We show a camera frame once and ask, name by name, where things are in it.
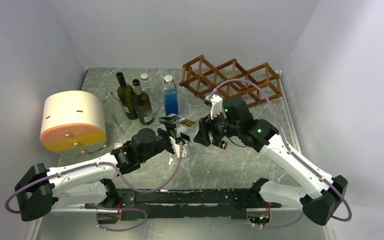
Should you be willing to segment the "clear square gold-label bottle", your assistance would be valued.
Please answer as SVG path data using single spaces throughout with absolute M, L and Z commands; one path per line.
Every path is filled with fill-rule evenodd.
M 207 119 L 210 115 L 207 115 L 205 117 L 202 117 L 200 119 Z M 195 143 L 194 142 L 194 137 L 198 132 L 199 128 L 199 120 L 189 120 L 185 117 L 182 117 L 178 115 L 177 120 L 176 120 L 176 125 L 177 125 L 177 131 L 179 132 L 179 135 L 183 138 L 186 139 L 189 143 Z M 209 132 L 209 137 L 212 145 L 212 138 L 211 138 L 211 133 Z M 227 146 L 216 146 L 220 149 L 226 149 Z

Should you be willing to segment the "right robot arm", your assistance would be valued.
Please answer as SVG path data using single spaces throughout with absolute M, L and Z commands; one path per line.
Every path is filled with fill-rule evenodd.
M 298 183 L 298 187 L 278 184 L 266 178 L 253 183 L 250 202 L 255 207 L 277 203 L 302 210 L 313 223 L 325 226 L 335 218 L 335 211 L 344 203 L 348 180 L 332 176 L 297 151 L 274 125 L 255 119 L 240 97 L 222 99 L 213 95 L 205 99 L 210 107 L 199 120 L 193 142 L 208 147 L 227 147 L 225 138 L 237 137 L 244 147 L 275 161 Z

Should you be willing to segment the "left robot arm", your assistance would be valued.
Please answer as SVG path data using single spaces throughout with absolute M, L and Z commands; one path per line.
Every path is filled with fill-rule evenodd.
M 113 178 L 123 178 L 164 151 L 185 156 L 184 136 L 179 132 L 184 120 L 174 113 L 160 117 L 164 129 L 143 128 L 122 146 L 88 161 L 50 168 L 35 164 L 15 185 L 5 209 L 30 222 L 59 207 L 94 204 L 112 208 L 120 199 Z

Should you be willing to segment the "blue square bottle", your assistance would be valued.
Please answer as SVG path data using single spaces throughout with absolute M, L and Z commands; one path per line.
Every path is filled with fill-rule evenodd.
M 172 75 L 165 75 L 163 85 L 163 101 L 165 115 L 179 114 L 178 91 Z

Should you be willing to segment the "brown wooden wine rack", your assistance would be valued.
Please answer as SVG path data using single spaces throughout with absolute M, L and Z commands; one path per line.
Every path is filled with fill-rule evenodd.
M 283 96 L 280 75 L 268 62 L 246 69 L 233 58 L 216 66 L 201 54 L 182 67 L 179 86 L 201 100 L 219 87 L 216 93 L 222 98 L 238 96 L 249 107 L 254 107 L 267 101 L 254 85 L 261 88 L 269 100 Z

